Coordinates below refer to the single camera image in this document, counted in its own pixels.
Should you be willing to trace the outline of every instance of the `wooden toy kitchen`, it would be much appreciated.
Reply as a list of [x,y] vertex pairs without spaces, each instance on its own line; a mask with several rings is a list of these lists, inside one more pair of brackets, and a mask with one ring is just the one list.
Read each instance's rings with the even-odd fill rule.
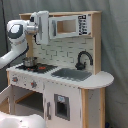
[[38,114],[48,128],[104,128],[105,87],[114,78],[101,71],[101,12],[49,13],[40,31],[42,44],[26,36],[26,57],[38,65],[7,69],[10,114]]

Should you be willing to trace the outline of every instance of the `wooden countertop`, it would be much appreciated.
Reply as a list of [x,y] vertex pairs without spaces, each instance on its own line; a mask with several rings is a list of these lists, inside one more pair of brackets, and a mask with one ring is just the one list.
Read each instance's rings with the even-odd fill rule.
[[114,81],[114,77],[111,74],[104,72],[104,71],[100,71],[96,75],[91,75],[84,81],[72,81],[72,80],[67,80],[67,79],[51,76],[51,73],[61,69],[62,67],[57,67],[45,74],[38,74],[38,73],[32,73],[32,72],[16,69],[15,67],[18,67],[18,66],[19,65],[8,68],[7,71],[13,71],[15,73],[24,73],[24,74],[32,75],[35,77],[39,77],[41,79],[44,79],[44,81],[49,80],[49,81],[57,82],[60,84],[62,83],[62,84],[66,84],[69,86],[79,87],[79,88],[83,88],[83,89],[103,88],[103,87],[111,85],[112,82]]

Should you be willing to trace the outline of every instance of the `shelf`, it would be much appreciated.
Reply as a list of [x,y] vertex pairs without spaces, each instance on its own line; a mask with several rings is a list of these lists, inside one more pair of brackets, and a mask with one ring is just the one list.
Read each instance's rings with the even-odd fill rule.
[[[101,11],[83,11],[83,12],[51,12],[49,13],[49,16],[68,16],[68,15],[84,15],[84,14],[96,14],[101,13]],[[26,15],[30,16],[32,13],[23,13],[19,14],[20,16]]]
[[43,110],[43,95],[41,93],[34,92],[31,95],[21,98],[16,101],[17,104],[44,112]]

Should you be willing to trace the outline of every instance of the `gray wall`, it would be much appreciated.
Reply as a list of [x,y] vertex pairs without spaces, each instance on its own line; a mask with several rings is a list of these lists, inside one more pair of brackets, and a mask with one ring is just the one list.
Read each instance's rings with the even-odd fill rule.
[[[5,31],[4,31],[4,20],[2,13],[2,3],[0,1],[0,56],[6,53],[6,43],[5,43]],[[7,74],[6,68],[0,70],[0,91],[7,87]]]
[[[106,88],[106,120],[113,128],[128,128],[128,0],[4,0],[6,22],[18,19],[19,13],[40,10],[102,12],[102,70],[115,77],[114,83]],[[0,40],[5,52],[3,22],[0,24]],[[1,87],[4,69],[0,72]]]

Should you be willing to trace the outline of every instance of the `white tile backsplash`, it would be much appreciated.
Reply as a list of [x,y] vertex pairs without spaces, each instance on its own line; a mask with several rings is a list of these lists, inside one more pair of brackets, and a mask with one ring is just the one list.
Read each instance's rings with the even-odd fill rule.
[[[93,56],[93,38],[54,39],[49,41],[49,45],[36,45],[33,40],[33,55],[38,57],[41,63],[75,67],[78,54],[85,50]],[[86,70],[93,69],[86,55],[82,55],[81,62],[86,62]]]

